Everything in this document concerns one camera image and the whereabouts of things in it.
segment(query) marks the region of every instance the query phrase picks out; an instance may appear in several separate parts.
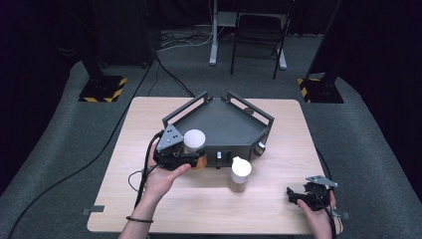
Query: wooden table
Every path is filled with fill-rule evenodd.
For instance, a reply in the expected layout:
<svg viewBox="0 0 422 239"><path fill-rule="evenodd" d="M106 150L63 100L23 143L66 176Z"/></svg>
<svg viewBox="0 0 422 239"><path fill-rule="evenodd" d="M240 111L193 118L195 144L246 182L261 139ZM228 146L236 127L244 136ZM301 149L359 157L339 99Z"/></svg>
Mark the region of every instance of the wooden table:
<svg viewBox="0 0 422 239"><path fill-rule="evenodd" d="M162 119L188 98L133 99L96 200L88 228L120 232L136 199L128 176L143 168L146 148L163 129ZM310 234L302 210L288 202L286 188L304 193L305 177L323 175L300 104L293 100L248 99L275 118L267 150L251 160L246 191L228 187L230 168L207 167L176 179L158 204L151 233ZM138 187L140 173L131 178Z"/></svg>

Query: black bracelet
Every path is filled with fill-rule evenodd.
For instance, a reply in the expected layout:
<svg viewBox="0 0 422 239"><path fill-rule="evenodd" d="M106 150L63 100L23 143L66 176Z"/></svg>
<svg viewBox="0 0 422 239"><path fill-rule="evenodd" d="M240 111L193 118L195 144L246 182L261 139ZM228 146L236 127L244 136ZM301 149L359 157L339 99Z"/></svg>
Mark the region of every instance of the black bracelet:
<svg viewBox="0 0 422 239"><path fill-rule="evenodd" d="M142 219L136 219L130 216L126 216L126 219L129 221L135 221L135 222L144 222L144 223L152 223L154 222L153 220L142 220Z"/></svg>

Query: finger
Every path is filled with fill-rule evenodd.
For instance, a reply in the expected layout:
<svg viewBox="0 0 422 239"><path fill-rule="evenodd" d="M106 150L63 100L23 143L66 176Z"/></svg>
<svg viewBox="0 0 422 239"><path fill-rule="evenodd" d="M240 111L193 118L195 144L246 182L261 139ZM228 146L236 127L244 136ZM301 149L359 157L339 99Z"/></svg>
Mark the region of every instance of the finger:
<svg viewBox="0 0 422 239"><path fill-rule="evenodd" d="M156 148L157 144L153 144L151 146L151 149L149 151L149 156L148 156L148 165L155 165L156 162L154 160L154 153L155 153L155 148Z"/></svg>
<svg viewBox="0 0 422 239"><path fill-rule="evenodd" d="M308 205L302 201L301 199L298 199L298 206L304 211L306 215L309 215L312 213L311 209L308 207Z"/></svg>
<svg viewBox="0 0 422 239"><path fill-rule="evenodd" d="M183 165L180 165L179 167L177 167L176 169L174 169L171 172L171 177L172 179L176 179L178 176L182 175L183 173L187 172L190 169L190 164L189 163L185 163Z"/></svg>
<svg viewBox="0 0 422 239"><path fill-rule="evenodd" d="M335 209L337 206L337 201L335 200L334 191L332 190L329 191L329 205L331 205L333 209Z"/></svg>

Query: white cup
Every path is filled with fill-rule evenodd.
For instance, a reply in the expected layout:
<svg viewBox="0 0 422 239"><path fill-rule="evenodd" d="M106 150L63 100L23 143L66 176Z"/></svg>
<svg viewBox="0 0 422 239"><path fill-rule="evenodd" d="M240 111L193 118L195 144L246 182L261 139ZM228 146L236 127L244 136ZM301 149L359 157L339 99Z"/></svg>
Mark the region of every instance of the white cup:
<svg viewBox="0 0 422 239"><path fill-rule="evenodd" d="M230 173L229 187L234 192L243 192L246 189L252 165L248 160L240 157L233 158L232 171Z"/></svg>
<svg viewBox="0 0 422 239"><path fill-rule="evenodd" d="M199 129L191 129L183 136L183 143L185 152L197 152L205 146L205 134ZM198 158L198 163L191 170L199 171L207 165L207 154Z"/></svg>

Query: metal bracket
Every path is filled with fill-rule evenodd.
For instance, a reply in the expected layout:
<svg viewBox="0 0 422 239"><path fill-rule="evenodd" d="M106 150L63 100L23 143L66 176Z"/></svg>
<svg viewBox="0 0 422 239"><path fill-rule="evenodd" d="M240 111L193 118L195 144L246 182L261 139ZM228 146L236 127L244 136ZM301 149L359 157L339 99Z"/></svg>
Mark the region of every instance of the metal bracket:
<svg viewBox="0 0 422 239"><path fill-rule="evenodd" d="M157 150L161 151L168 147L171 147L179 142L183 141L183 135L174 127L173 124L169 124L158 142Z"/></svg>
<svg viewBox="0 0 422 239"><path fill-rule="evenodd" d="M306 179L307 179L307 181L313 182L313 183L316 183L316 184L338 187L338 183L333 182L333 181L331 181L331 180L329 180L326 177L321 176L321 175L306 177Z"/></svg>

